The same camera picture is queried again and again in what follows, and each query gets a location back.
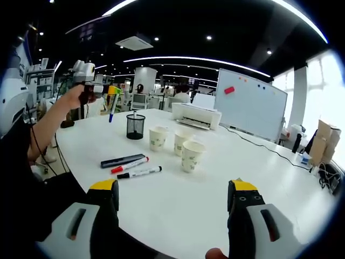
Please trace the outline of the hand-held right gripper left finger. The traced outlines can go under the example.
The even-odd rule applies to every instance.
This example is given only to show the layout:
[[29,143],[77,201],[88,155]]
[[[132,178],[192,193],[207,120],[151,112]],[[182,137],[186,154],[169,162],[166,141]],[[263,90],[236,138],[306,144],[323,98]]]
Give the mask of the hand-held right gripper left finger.
[[48,258],[110,258],[119,229],[119,185],[116,179],[93,184],[87,202],[75,202],[53,222],[38,248]]

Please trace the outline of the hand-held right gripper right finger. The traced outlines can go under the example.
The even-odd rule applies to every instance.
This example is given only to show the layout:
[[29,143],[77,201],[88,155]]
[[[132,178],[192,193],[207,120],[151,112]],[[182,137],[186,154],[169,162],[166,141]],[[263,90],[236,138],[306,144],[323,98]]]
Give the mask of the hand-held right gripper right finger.
[[227,211],[229,258],[295,258],[301,251],[292,222],[254,185],[229,181]]

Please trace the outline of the person's left hand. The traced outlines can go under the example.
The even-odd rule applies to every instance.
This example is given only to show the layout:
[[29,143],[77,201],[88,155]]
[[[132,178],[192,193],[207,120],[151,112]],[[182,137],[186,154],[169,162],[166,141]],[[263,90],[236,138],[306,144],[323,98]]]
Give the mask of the person's left hand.
[[94,86],[92,85],[75,85],[69,90],[67,96],[70,106],[74,108],[96,101]]

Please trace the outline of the person's right hand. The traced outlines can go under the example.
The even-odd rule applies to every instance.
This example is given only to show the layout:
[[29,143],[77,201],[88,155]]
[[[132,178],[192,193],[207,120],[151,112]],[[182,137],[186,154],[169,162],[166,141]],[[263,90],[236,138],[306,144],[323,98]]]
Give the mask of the person's right hand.
[[228,259],[219,248],[212,248],[205,254],[205,259]]

